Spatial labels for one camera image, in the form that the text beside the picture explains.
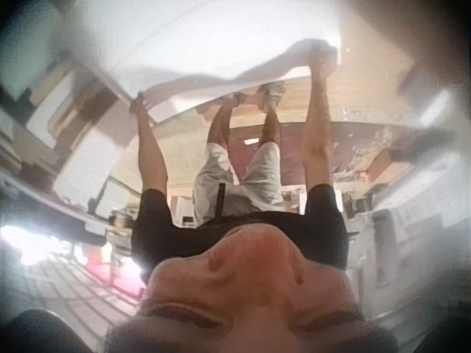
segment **tiled floor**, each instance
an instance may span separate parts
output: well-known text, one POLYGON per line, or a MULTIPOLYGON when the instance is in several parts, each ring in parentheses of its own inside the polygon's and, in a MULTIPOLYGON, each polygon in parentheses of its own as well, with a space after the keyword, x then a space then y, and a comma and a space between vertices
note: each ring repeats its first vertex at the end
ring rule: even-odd
POLYGON ((28 309, 51 310, 96 349, 110 328, 136 312, 135 299, 102 284, 66 257, 49 254, 42 262, 24 266, 4 244, 1 253, 2 324, 28 309))

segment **black strap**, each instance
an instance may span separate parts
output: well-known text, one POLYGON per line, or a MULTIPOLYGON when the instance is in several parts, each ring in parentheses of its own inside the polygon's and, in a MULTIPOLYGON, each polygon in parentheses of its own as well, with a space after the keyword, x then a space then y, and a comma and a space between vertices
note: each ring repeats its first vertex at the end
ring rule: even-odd
POLYGON ((216 199, 216 211, 214 218, 220 220, 222 217, 222 209, 224 207, 224 194, 226 192, 226 185, 223 182, 219 183, 218 197, 216 199))

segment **black t-shirt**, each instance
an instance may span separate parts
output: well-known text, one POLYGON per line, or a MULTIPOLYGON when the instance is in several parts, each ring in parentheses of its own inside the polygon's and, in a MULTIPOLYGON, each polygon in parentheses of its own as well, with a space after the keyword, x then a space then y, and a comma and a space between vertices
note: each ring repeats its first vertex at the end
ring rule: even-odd
POLYGON ((165 195, 157 190, 146 190, 132 232, 132 257, 142 268, 141 276, 147 283, 153 269, 161 261, 201 254, 232 228, 250 223, 278 227, 309 260, 341 270, 347 267, 347 230, 330 185, 317 185, 309 191, 305 215, 256 212, 213 219, 196 229, 173 225, 165 195))

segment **white shorts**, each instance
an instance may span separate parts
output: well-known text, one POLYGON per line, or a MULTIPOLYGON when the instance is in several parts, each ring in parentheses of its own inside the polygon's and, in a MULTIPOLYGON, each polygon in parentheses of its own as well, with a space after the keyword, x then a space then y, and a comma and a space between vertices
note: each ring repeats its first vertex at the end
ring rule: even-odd
POLYGON ((280 147, 274 142, 264 143, 257 150, 239 185, 234 185, 227 150, 217 143, 206 145, 206 164, 193 188, 198 225, 214 218, 219 183, 222 182, 226 184, 222 215, 285 210, 281 196, 280 147))

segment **person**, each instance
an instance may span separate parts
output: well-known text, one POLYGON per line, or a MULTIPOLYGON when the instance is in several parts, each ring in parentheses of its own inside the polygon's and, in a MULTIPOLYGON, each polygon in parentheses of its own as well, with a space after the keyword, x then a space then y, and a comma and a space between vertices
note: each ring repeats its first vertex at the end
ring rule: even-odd
POLYGON ((203 223, 196 229, 173 225, 165 161, 146 102, 142 95, 135 100, 130 111, 138 122, 143 193, 132 256, 147 287, 137 316, 109 332, 109 352, 397 351, 391 334, 364 319, 344 272, 348 240, 330 175, 326 91, 336 50, 318 43, 310 52, 311 98, 301 141, 304 215, 280 206, 280 127, 273 106, 255 159, 234 191, 227 158, 237 104, 232 97, 212 123, 208 161, 196 180, 195 202, 203 201, 195 210, 203 223), (215 170, 221 179, 211 183, 215 170), (229 193, 222 213, 209 219, 221 181, 229 193))

